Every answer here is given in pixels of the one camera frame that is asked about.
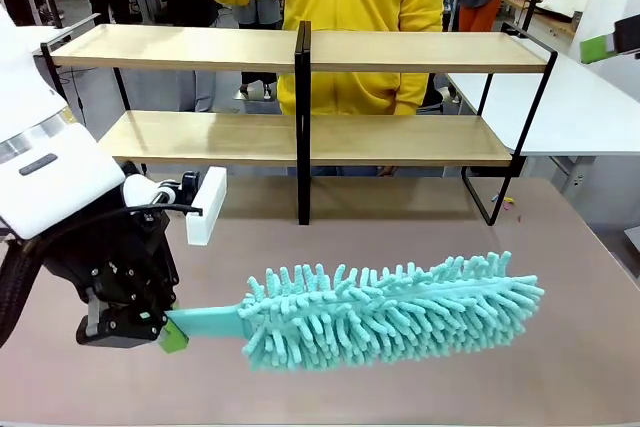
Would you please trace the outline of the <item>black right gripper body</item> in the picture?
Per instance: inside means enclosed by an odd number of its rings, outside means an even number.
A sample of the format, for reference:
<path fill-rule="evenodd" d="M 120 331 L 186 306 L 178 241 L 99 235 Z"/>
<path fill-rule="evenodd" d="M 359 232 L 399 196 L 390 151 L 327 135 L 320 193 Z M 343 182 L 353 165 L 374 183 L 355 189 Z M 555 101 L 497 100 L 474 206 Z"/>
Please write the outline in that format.
<path fill-rule="evenodd" d="M 637 53 L 640 49 L 640 15 L 618 20 L 614 24 L 613 40 L 617 54 Z"/>

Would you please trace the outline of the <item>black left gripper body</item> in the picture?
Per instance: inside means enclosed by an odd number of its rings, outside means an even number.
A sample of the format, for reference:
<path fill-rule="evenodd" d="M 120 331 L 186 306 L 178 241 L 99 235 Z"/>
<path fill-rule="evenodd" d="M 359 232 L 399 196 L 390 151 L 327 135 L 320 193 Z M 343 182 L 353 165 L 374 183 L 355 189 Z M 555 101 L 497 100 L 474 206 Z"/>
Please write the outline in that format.
<path fill-rule="evenodd" d="M 168 300 L 168 224 L 160 206 L 86 207 L 45 230 L 43 265 L 82 300 Z"/>

